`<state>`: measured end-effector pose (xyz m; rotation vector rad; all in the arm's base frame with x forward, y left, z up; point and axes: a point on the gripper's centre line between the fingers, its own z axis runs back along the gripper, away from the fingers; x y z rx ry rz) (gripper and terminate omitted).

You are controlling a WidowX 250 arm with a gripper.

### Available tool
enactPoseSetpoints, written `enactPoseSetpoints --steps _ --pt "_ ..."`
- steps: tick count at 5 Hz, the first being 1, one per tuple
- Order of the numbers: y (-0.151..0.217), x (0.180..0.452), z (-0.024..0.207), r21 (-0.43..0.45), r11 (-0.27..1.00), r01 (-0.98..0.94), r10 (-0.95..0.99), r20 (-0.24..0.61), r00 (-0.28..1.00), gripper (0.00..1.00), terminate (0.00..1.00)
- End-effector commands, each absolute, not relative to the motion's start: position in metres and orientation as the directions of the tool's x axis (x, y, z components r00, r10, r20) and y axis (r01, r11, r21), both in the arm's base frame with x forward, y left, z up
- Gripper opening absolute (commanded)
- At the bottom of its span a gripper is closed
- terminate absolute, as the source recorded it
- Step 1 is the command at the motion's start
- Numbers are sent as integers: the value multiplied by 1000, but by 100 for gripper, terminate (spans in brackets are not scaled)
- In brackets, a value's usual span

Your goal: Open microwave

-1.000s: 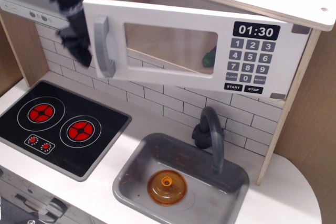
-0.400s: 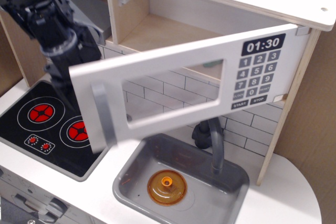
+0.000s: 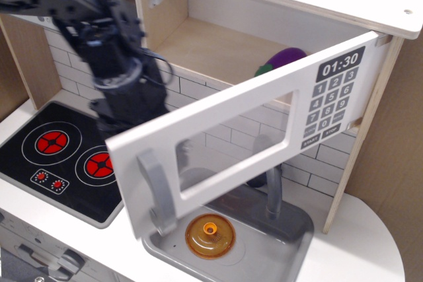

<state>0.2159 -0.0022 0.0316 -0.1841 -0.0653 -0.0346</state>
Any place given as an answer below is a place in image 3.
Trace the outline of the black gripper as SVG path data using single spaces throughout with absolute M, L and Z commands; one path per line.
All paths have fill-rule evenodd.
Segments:
M 166 82 L 157 61 L 161 55 L 142 50 L 129 58 L 123 73 L 96 76 L 93 84 L 103 98 L 92 100 L 90 108 L 97 115 L 97 127 L 104 137 L 112 137 L 169 113 L 165 105 Z

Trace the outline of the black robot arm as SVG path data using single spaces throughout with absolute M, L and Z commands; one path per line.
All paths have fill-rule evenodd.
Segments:
M 102 94 L 91 102 L 106 137 L 165 115 L 160 56 L 141 45 L 144 33 L 127 0 L 1 0 L 1 12 L 50 17 L 89 65 Z

